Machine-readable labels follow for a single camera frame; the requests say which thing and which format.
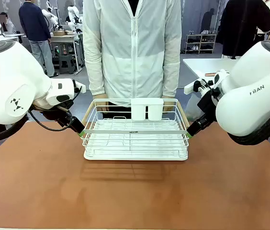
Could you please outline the person's left hand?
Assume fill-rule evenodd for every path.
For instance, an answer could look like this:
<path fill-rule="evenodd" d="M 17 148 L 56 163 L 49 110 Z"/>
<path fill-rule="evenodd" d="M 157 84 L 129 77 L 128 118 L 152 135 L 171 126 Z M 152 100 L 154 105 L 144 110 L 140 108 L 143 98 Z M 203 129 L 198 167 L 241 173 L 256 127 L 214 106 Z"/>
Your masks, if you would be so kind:
<path fill-rule="evenodd" d="M 168 113 L 172 111 L 172 109 L 175 106 L 175 98 L 174 97 L 169 97 L 169 96 L 162 96 L 162 99 L 164 101 L 163 103 L 163 113 Z"/>

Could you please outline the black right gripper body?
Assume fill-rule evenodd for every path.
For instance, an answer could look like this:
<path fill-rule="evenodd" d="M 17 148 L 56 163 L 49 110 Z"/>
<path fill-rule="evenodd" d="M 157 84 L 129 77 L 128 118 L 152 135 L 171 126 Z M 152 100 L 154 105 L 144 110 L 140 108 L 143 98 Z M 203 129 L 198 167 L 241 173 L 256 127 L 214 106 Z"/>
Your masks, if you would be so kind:
<path fill-rule="evenodd" d="M 210 124 L 216 121 L 215 114 L 208 114 L 205 113 L 200 118 L 196 120 L 200 130 L 204 130 L 206 127 L 208 127 Z"/>

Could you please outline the person's right hand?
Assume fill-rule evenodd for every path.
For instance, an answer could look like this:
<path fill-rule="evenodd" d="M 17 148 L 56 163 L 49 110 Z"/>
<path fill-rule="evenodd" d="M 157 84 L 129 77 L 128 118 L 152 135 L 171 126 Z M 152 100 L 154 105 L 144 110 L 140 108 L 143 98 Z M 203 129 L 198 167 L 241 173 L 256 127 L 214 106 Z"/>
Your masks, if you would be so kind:
<path fill-rule="evenodd" d="M 109 111 L 109 101 L 108 101 L 108 96 L 107 94 L 98 94 L 93 96 L 94 100 L 103 100 L 103 101 L 97 101 L 95 103 L 97 107 L 97 111 L 101 111 L 103 113 L 107 113 Z"/>

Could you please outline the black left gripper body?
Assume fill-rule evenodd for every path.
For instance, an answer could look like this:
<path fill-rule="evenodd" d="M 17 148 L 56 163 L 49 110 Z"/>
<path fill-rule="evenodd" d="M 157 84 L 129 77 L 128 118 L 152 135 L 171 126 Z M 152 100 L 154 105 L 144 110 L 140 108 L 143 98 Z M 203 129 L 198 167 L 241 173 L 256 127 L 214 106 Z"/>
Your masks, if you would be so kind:
<path fill-rule="evenodd" d="M 61 127 L 76 126 L 76 118 L 64 107 L 54 106 L 50 109 L 42 110 L 41 114 L 48 120 L 56 121 Z"/>

